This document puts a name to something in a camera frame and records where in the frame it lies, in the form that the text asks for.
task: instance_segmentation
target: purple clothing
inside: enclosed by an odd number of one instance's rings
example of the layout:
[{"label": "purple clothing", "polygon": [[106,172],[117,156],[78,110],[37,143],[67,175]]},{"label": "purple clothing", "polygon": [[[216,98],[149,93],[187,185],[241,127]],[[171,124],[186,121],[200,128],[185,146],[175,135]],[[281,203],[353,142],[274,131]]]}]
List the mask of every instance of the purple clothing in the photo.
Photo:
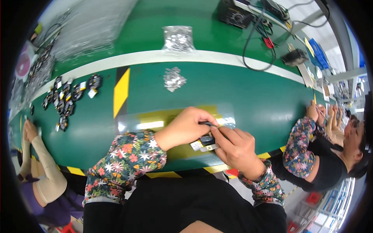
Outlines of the purple clothing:
[{"label": "purple clothing", "polygon": [[27,202],[29,203],[33,214],[38,219],[39,223],[57,227],[65,226],[70,223],[71,217],[79,219],[83,216],[82,202],[84,196],[76,194],[72,190],[66,191],[55,201],[48,203],[44,208],[37,202],[34,191],[32,189],[32,183],[39,179],[26,176],[27,182],[21,184],[22,193],[24,194]]}]

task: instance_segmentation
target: blue storage bin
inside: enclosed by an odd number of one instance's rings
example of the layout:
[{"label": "blue storage bin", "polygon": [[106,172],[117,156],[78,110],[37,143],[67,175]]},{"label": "blue storage bin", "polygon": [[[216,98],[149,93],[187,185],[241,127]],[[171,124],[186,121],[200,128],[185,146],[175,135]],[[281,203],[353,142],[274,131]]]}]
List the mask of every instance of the blue storage bin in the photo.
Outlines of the blue storage bin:
[{"label": "blue storage bin", "polygon": [[329,64],[327,62],[327,59],[326,59],[326,56],[325,56],[323,50],[320,48],[320,46],[316,43],[316,41],[313,38],[311,40],[309,40],[309,42],[310,42],[310,45],[313,48],[313,51],[315,52],[315,56],[316,56],[317,60],[321,64],[320,69],[321,70],[329,69]]}]

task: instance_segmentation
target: red stool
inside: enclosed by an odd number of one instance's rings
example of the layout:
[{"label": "red stool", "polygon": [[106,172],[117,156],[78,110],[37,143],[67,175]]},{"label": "red stool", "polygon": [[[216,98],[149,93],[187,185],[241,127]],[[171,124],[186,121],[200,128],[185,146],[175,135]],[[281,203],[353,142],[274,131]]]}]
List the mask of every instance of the red stool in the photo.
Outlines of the red stool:
[{"label": "red stool", "polygon": [[298,228],[298,225],[296,225],[295,223],[293,223],[292,221],[289,222],[289,226],[288,226],[288,233],[293,233],[295,232],[295,230]]},{"label": "red stool", "polygon": [[309,204],[316,205],[316,204],[319,202],[320,198],[321,198],[321,194],[313,192],[313,193],[311,193],[310,196],[306,199],[306,201],[307,201],[307,203],[309,203]]},{"label": "red stool", "polygon": [[56,230],[60,233],[76,233],[76,231],[74,231],[72,228],[72,222],[64,226],[62,229],[61,227],[57,227]]},{"label": "red stool", "polygon": [[227,174],[230,174],[230,175],[232,175],[232,176],[236,176],[236,177],[238,177],[238,170],[237,169],[229,169],[229,170],[226,170],[225,171]]}]

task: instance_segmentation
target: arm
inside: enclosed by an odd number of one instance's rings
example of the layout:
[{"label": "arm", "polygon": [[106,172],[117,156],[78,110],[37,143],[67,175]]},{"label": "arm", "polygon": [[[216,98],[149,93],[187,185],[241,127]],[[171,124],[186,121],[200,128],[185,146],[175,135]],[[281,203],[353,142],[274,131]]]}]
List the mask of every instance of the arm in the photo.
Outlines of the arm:
[{"label": "arm", "polygon": [[239,170],[239,180],[253,192],[255,210],[271,221],[265,232],[286,232],[285,198],[269,160],[260,160],[255,154],[255,139],[239,129],[212,127],[211,133],[221,148],[216,155],[227,165]]},{"label": "arm", "polygon": [[320,125],[319,123],[317,123],[315,132],[316,132],[316,135],[322,136],[330,142],[332,141],[331,138],[326,133],[325,124]]},{"label": "arm", "polygon": [[136,178],[164,167],[167,150],[208,133],[210,127],[199,124],[206,121],[219,125],[207,111],[189,107],[156,133],[142,130],[116,136],[107,156],[88,171],[83,204],[123,204],[124,192],[131,189]]},{"label": "arm", "polygon": [[265,172],[256,180],[248,180],[242,172],[238,178],[247,188],[253,192],[254,207],[262,203],[273,203],[283,207],[285,194],[281,188],[276,175],[272,172],[272,165],[269,160],[263,161]]},{"label": "arm", "polygon": [[253,192],[254,207],[261,216],[270,219],[266,232],[286,232],[286,212],[283,208],[285,199],[284,190],[281,188],[276,175],[272,172],[269,160],[263,160],[266,171],[256,180],[248,180],[242,172],[238,178]]},{"label": "arm", "polygon": [[164,167],[167,154],[154,137],[142,130],[115,137],[109,153],[88,171],[83,205],[90,202],[124,204],[124,192],[136,178]]},{"label": "arm", "polygon": [[315,163],[315,155],[307,150],[310,135],[315,128],[315,121],[304,117],[291,130],[282,161],[285,168],[296,177],[306,178]]},{"label": "arm", "polygon": [[334,115],[333,115],[333,122],[332,122],[332,130],[337,129],[337,111],[333,109]]},{"label": "arm", "polygon": [[18,179],[24,180],[28,174],[31,173],[31,156],[30,156],[30,142],[22,138],[22,165],[19,171]]},{"label": "arm", "polygon": [[40,206],[44,207],[63,194],[67,181],[46,149],[42,139],[38,136],[35,125],[26,120],[24,127],[26,128],[27,139],[31,141],[46,174],[45,178],[32,183],[35,198]]}]

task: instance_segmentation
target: small black component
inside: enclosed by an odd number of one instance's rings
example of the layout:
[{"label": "small black component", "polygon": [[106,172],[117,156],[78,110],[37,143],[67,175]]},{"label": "small black component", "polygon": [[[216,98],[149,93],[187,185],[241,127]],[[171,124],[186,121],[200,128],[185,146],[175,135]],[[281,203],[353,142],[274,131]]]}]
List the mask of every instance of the small black component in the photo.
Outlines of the small black component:
[{"label": "small black component", "polygon": [[48,103],[51,103],[51,102],[52,102],[53,93],[54,93],[54,90],[51,90],[51,91],[48,93]]},{"label": "small black component", "polygon": [[281,57],[281,59],[287,66],[297,66],[304,63],[305,61],[308,61],[305,51],[298,48],[288,54],[285,54]]},{"label": "small black component", "polygon": [[65,116],[71,116],[74,114],[75,104],[72,100],[69,100],[65,104]]},{"label": "small black component", "polygon": [[74,101],[80,100],[83,97],[84,91],[85,91],[85,89],[80,90],[80,85],[79,84],[75,85],[73,87],[73,90],[72,90],[72,99]]},{"label": "small black component", "polygon": [[65,111],[65,101],[64,100],[60,100],[57,104],[57,112],[62,115]]},{"label": "small black component", "polygon": [[215,144],[215,138],[210,136],[202,136],[200,141],[204,146]]},{"label": "small black component", "polygon": [[200,125],[209,125],[209,126],[214,126],[211,122],[198,122]]},{"label": "small black component", "polygon": [[60,100],[59,92],[57,90],[55,90],[53,92],[53,96],[52,96],[52,103],[53,103],[53,105],[54,105],[55,108],[57,108],[59,100]]},{"label": "small black component", "polygon": [[65,132],[66,128],[68,127],[68,118],[65,115],[60,116],[59,124],[60,129]]},{"label": "small black component", "polygon": [[266,8],[266,10],[268,10],[270,13],[274,14],[281,21],[285,22],[285,21],[289,20],[288,10],[285,9],[283,6],[275,3],[274,1],[264,0],[264,7]]},{"label": "small black component", "polygon": [[44,100],[43,100],[43,103],[42,103],[42,105],[43,105],[43,108],[44,108],[44,110],[46,110],[47,108],[48,108],[48,104],[49,104],[49,94],[44,98]]},{"label": "small black component", "polygon": [[55,81],[54,81],[54,86],[53,86],[53,88],[55,89],[55,90],[57,90],[58,88],[58,83],[59,82],[61,82],[61,80],[62,80],[62,76],[57,76],[56,77],[56,79],[55,79]]},{"label": "small black component", "polygon": [[62,90],[64,91],[65,96],[67,96],[67,94],[71,92],[71,84],[65,82],[65,84],[62,87]]},{"label": "small black component", "polygon": [[[250,3],[246,0],[237,0],[250,9]],[[254,15],[233,3],[233,0],[221,0],[217,6],[218,19],[228,25],[235,25],[246,29],[254,19]]]},{"label": "small black component", "polygon": [[88,79],[88,89],[90,90],[92,87],[98,90],[102,85],[102,77],[98,74],[92,75]]}]

